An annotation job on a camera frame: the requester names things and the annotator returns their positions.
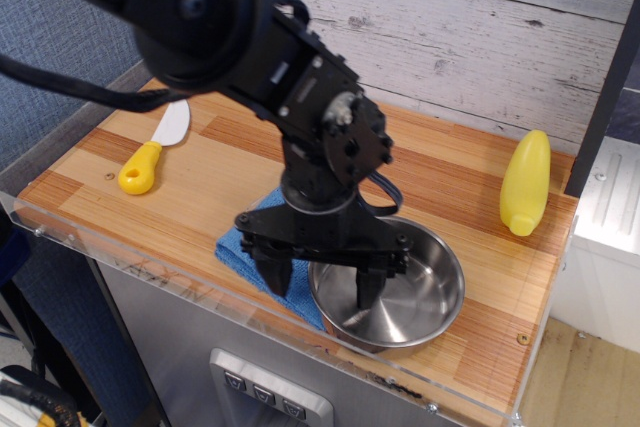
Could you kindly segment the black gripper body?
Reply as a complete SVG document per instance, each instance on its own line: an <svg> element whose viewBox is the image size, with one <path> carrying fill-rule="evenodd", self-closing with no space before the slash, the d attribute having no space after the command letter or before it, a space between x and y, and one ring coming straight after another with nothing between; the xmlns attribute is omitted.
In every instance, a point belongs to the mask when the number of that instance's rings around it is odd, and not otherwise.
<svg viewBox="0 0 640 427"><path fill-rule="evenodd" d="M305 211L286 201L243 212L235 219L241 248L254 261L290 258L381 270L386 278L404 274L413 241L391 225L403 197L389 181L376 184L391 198L391 206L374 207L354 190L330 209Z"/></svg>

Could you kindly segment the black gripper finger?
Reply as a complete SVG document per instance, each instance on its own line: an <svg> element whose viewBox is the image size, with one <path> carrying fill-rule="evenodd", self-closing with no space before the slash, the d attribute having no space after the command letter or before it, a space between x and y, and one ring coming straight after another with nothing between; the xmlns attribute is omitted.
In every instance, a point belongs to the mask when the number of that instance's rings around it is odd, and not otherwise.
<svg viewBox="0 0 640 427"><path fill-rule="evenodd" d="M259 259L255 261L256 269L269 290L280 297L285 297L289 291L293 276L293 262L285 259Z"/></svg>
<svg viewBox="0 0 640 427"><path fill-rule="evenodd" d="M386 283L386 272L381 270L356 271L356 305L370 309L378 299Z"/></svg>

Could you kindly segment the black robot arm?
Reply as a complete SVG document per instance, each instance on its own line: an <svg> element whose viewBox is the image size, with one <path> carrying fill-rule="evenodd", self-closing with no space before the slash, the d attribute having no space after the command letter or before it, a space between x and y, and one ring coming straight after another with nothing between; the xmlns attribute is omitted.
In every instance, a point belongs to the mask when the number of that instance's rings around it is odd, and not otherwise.
<svg viewBox="0 0 640 427"><path fill-rule="evenodd" d="M406 271L409 237L389 223L393 207L368 205L370 180L393 199L380 173L392 139L357 75L308 28L301 0L87 0L129 23L137 48L163 88L121 93L15 61L4 75L105 106L148 112L218 92L281 132L284 202L236 218L242 248L269 289L288 291L296 259L352 267L357 304L372 306L388 279Z"/></svg>

